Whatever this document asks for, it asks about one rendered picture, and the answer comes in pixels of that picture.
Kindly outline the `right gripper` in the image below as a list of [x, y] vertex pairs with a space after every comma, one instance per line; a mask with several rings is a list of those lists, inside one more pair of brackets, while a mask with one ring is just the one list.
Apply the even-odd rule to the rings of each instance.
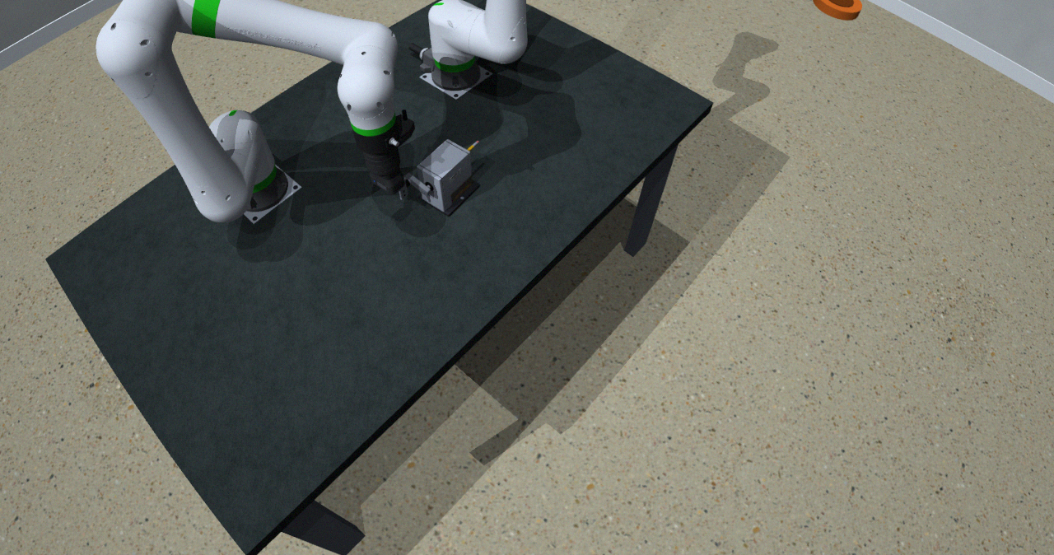
[[364, 136], [352, 128], [357, 146], [364, 152], [366, 169], [370, 171], [372, 183], [387, 194], [397, 194], [399, 191], [401, 201], [409, 194], [406, 177], [402, 175], [399, 169], [398, 147], [412, 136], [415, 128], [414, 121], [408, 119], [406, 111], [403, 110], [402, 113], [403, 115], [396, 116], [393, 127], [380, 135]]

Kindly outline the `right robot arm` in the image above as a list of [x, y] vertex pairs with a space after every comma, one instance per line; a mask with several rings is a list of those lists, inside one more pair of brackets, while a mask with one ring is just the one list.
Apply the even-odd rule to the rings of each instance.
[[122, 0], [98, 34], [98, 61], [161, 140], [208, 220], [273, 209], [287, 177], [253, 114], [229, 111], [207, 125], [172, 52], [176, 32], [345, 63], [338, 97], [352, 128], [376, 136], [395, 123], [398, 40], [379, 22], [278, 0]]

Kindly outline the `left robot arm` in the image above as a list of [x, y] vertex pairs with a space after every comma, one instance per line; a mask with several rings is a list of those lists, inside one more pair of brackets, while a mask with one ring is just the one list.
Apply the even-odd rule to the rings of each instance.
[[419, 54], [419, 70], [431, 73], [441, 90], [477, 85], [475, 56], [513, 63], [528, 44], [526, 0], [487, 0], [485, 9], [463, 0], [443, 0], [430, 8], [428, 20], [430, 48], [411, 42], [409, 49]]

